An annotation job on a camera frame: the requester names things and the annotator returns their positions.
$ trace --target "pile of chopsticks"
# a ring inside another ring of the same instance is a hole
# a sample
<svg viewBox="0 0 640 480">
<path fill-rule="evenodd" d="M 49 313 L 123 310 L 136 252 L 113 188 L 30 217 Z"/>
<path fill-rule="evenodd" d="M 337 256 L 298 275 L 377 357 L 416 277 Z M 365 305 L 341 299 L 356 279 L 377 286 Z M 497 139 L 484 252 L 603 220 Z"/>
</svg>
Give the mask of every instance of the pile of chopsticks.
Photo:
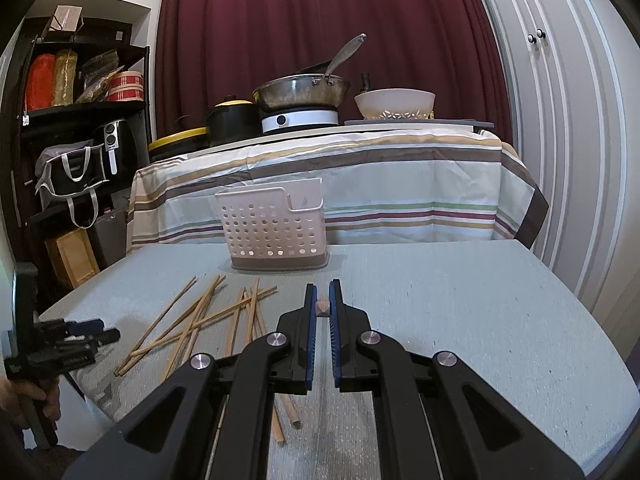
<svg viewBox="0 0 640 480">
<path fill-rule="evenodd" d="M 185 309 L 183 313 L 181 313 L 180 316 L 178 316 L 164 331 L 162 331 L 162 333 L 153 342 L 146 346 L 142 346 L 164 316 L 198 281 L 197 278 L 193 276 L 186 285 L 184 285 L 182 290 L 180 290 L 180 292 L 178 292 L 178 294 L 176 294 L 175 297 L 167 304 L 156 320 L 146 329 L 145 333 L 140 336 L 125 359 L 113 371 L 114 375 L 123 376 L 137 363 L 139 363 L 150 351 L 177 341 L 178 344 L 173 349 L 171 357 L 167 361 L 161 377 L 161 380 L 164 381 L 176 368 L 182 366 L 191 357 L 191 352 L 193 351 L 201 327 L 218 322 L 231 315 L 233 317 L 226 337 L 224 356 L 232 355 L 236 345 L 236 335 L 238 332 L 238 323 L 242 309 L 247 311 L 248 317 L 246 332 L 239 351 L 242 351 L 244 346 L 248 345 L 252 340 L 265 335 L 267 331 L 258 302 L 263 298 L 276 293 L 278 288 L 276 286 L 272 286 L 265 290 L 258 290 L 259 278 L 256 277 L 254 279 L 253 286 L 249 291 L 247 291 L 245 287 L 241 288 L 238 294 L 238 300 L 235 303 L 207 316 L 207 311 L 211 300 L 215 295 L 216 289 L 224 282 L 224 280 L 225 276 L 216 276 L 204 293 L 189 307 L 187 307 L 187 309 Z M 172 333 L 172 331 L 185 320 L 187 321 L 184 327 L 177 332 Z M 298 417 L 298 413 L 296 412 L 290 396 L 282 395 L 280 398 L 284 409 L 287 412 L 290 423 L 293 426 L 298 427 L 300 425 L 300 418 Z M 271 433 L 279 444 L 283 444 L 285 442 L 282 422 L 275 405 L 273 407 L 273 416 L 271 418 Z"/>
</svg>

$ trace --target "white table surface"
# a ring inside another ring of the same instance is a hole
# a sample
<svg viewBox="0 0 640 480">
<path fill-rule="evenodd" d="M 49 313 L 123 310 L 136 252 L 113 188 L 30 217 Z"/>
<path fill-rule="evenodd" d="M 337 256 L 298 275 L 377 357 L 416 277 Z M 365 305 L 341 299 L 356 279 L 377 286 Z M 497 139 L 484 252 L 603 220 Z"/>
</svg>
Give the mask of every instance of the white table surface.
<svg viewBox="0 0 640 480">
<path fill-rule="evenodd" d="M 636 386 L 607 336 L 519 242 L 331 246 L 330 254 L 321 270 L 260 275 L 260 288 L 278 285 L 278 294 L 261 302 L 268 330 L 275 329 L 281 313 L 302 306 L 306 283 L 327 294 L 328 283 L 339 278 L 344 301 L 364 309 L 374 329 L 412 352 L 455 352 L 585 473 L 613 448 L 638 412 Z M 249 287 L 254 278 L 231 269 L 226 245 L 145 246 L 42 318 L 101 317 L 120 329 L 120 342 L 77 374 L 88 397 L 120 420 L 158 386 L 172 347 L 152 352 L 123 378 L 111 371 L 191 276 L 198 276 L 198 283 L 149 340 L 217 274 L 226 274 L 226 286 L 209 312 L 234 302 L 239 287 Z M 195 350 L 222 356 L 229 323 L 228 318 L 203 330 Z M 243 317 L 239 339 L 245 323 Z M 318 320 L 314 389 L 294 402 L 302 428 L 286 424 L 287 444 L 272 442 L 270 478 L 380 477 L 370 395 L 334 389 L 327 319 Z M 287 421 L 284 410 L 281 414 Z"/>
</svg>

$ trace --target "yellow lid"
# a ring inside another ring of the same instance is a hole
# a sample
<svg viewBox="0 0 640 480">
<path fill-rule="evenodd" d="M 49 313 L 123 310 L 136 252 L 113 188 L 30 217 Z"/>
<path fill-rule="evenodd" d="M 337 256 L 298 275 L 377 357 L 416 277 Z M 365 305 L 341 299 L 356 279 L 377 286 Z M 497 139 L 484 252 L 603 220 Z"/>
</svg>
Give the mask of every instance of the yellow lid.
<svg viewBox="0 0 640 480">
<path fill-rule="evenodd" d="M 227 106 L 227 105 L 253 105 L 251 101 L 244 101 L 242 99 L 236 99 L 235 101 L 224 101 L 223 103 L 218 103 L 216 106 Z"/>
<path fill-rule="evenodd" d="M 206 133 L 206 128 L 196 128 L 194 130 L 186 130 L 185 132 L 180 132 L 179 134 L 162 137 L 161 139 L 154 140 L 154 142 L 149 145 L 149 151 L 169 144 L 171 142 L 176 142 L 177 140 L 189 139 L 189 137 L 196 137 L 199 135 L 206 135 Z"/>
</svg>

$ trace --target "white plastic bowl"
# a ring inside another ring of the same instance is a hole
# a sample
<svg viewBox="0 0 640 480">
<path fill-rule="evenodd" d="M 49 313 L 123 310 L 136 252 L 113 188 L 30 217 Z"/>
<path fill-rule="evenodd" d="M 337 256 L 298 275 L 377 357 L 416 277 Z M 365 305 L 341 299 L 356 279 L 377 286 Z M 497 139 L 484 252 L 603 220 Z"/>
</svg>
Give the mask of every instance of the white plastic bowl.
<svg viewBox="0 0 640 480">
<path fill-rule="evenodd" d="M 428 119 L 436 94 L 411 88 L 372 90 L 355 97 L 365 119 Z"/>
</svg>

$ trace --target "striped tablecloth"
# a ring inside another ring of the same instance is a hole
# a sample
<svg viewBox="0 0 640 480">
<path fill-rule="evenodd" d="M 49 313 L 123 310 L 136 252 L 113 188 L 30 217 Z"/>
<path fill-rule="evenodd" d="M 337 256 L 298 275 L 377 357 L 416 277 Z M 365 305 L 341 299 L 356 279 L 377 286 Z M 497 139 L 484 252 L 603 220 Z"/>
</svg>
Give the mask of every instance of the striped tablecloth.
<svg viewBox="0 0 640 480">
<path fill-rule="evenodd" d="M 345 132 L 176 156 L 139 170 L 127 249 L 224 243 L 216 192 L 315 177 L 330 244 L 516 238 L 530 247 L 548 209 L 513 148 L 489 132 Z"/>
</svg>

